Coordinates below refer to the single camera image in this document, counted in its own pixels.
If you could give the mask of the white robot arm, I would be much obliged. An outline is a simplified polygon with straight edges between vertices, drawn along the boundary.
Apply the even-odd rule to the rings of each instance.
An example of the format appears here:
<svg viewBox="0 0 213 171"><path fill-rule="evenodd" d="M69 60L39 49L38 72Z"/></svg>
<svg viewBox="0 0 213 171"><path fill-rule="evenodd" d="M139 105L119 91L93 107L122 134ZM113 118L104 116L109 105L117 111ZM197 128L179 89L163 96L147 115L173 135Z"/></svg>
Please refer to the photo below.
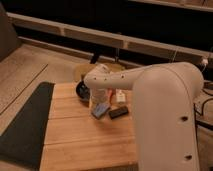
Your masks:
<svg viewBox="0 0 213 171"><path fill-rule="evenodd" d="M194 100L204 85L188 62L111 73L100 64L84 77L92 90L130 89L140 171L200 171Z"/></svg>

